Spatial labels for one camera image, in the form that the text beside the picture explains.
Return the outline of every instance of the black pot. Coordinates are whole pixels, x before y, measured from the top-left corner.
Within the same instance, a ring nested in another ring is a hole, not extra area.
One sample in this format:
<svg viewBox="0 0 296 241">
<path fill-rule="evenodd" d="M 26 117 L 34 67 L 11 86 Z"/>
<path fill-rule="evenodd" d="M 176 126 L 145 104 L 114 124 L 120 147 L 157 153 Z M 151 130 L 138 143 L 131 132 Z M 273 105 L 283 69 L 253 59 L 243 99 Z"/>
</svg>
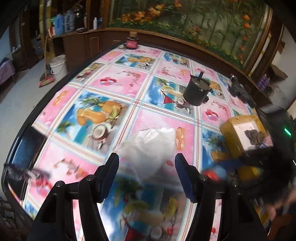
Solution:
<svg viewBox="0 0 296 241">
<path fill-rule="evenodd" d="M 190 75 L 190 81 L 184 91 L 184 99 L 193 106 L 200 106 L 203 102 L 207 102 L 206 98 L 210 88 L 210 82 L 202 78 L 203 72 L 198 77 Z"/>
</svg>

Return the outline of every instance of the pink tablecloth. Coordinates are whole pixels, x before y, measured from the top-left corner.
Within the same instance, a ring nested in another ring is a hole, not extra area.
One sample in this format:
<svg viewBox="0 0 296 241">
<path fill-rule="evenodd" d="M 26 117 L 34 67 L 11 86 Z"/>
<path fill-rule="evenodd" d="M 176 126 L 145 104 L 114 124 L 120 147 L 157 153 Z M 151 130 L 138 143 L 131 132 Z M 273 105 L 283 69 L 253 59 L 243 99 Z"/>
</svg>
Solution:
<svg viewBox="0 0 296 241">
<path fill-rule="evenodd" d="M 15 68 L 11 60 L 4 62 L 0 66 L 0 85 L 3 84 L 9 77 L 15 74 Z"/>
</svg>

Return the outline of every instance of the table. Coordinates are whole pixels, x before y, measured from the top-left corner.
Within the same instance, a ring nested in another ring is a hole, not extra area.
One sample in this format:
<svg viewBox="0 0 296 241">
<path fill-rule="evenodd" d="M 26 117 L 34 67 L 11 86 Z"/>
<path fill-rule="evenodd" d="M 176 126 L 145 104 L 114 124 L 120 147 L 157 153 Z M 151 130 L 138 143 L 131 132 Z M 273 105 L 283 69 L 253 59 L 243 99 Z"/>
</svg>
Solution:
<svg viewBox="0 0 296 241">
<path fill-rule="evenodd" d="M 190 75 L 200 71 L 214 91 L 207 103 L 195 107 L 182 93 Z M 23 200 L 8 185 L 32 219 L 57 181 L 77 182 L 94 173 L 116 145 L 139 130 L 179 130 L 183 134 L 178 136 L 176 153 L 183 153 L 201 171 L 229 158 L 220 125 L 230 117 L 253 113 L 230 95 L 227 77 L 177 53 L 149 46 L 126 50 L 119 45 L 78 74 L 72 73 L 69 80 L 66 85 L 58 83 L 57 91 L 51 90 L 45 97 L 47 102 L 41 101 L 37 118 L 28 118 L 46 137 L 34 168 L 47 173 L 48 179 L 43 183 L 31 180 Z M 185 197 L 173 160 L 140 183 L 128 160 L 121 159 L 110 194 L 98 208 L 111 241 L 184 241 L 196 204 Z M 73 215 L 80 241 L 83 230 L 77 200 L 73 201 Z M 220 216 L 221 200 L 216 200 L 210 240 L 217 240 Z"/>
</svg>

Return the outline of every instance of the white bucket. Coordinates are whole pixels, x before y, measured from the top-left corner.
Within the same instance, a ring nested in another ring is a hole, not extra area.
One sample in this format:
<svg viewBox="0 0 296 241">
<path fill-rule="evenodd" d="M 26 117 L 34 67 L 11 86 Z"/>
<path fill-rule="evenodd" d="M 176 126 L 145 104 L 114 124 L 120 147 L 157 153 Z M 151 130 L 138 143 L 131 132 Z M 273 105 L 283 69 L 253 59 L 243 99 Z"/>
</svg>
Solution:
<svg viewBox="0 0 296 241">
<path fill-rule="evenodd" d="M 53 58 L 49 65 L 51 67 L 50 71 L 54 75 L 56 81 L 61 80 L 68 73 L 65 54 Z"/>
</svg>

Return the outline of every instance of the cardboard box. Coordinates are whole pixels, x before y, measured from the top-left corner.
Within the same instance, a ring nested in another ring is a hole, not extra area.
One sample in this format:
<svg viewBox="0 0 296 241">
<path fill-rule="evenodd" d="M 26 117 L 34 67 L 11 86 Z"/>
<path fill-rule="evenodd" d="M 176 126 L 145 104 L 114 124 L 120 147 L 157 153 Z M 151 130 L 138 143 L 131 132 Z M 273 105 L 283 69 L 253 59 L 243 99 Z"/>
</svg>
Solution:
<svg viewBox="0 0 296 241">
<path fill-rule="evenodd" d="M 240 115 L 228 119 L 221 127 L 221 133 L 225 138 L 231 156 L 237 158 L 246 150 L 253 149 L 255 146 L 251 144 L 249 138 L 245 134 L 245 130 L 255 129 L 262 131 L 267 137 L 265 128 L 256 115 Z"/>
</svg>

